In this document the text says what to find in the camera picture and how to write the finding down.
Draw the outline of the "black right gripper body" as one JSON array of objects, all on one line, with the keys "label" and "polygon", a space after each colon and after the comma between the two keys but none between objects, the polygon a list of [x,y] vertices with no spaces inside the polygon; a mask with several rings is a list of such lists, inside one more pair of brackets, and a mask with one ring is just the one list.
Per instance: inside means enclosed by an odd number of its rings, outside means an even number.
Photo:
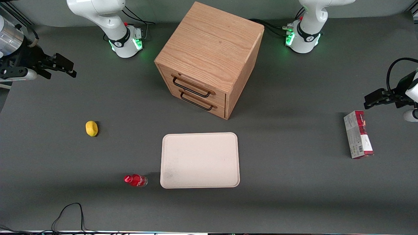
[{"label": "black right gripper body", "polygon": [[1,57],[1,79],[51,79],[46,71],[53,64],[53,55],[47,55],[41,47],[22,46],[16,52]]}]

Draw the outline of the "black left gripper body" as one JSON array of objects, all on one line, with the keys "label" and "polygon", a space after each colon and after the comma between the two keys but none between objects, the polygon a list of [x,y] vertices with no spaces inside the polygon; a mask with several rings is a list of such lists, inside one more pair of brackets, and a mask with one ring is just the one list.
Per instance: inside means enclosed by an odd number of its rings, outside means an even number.
[{"label": "black left gripper body", "polygon": [[391,89],[390,86],[391,70],[387,72],[386,85],[390,93],[390,99],[393,100],[397,108],[403,106],[413,106],[417,109],[418,102],[418,75],[417,70],[406,75],[399,80],[398,85]]}]

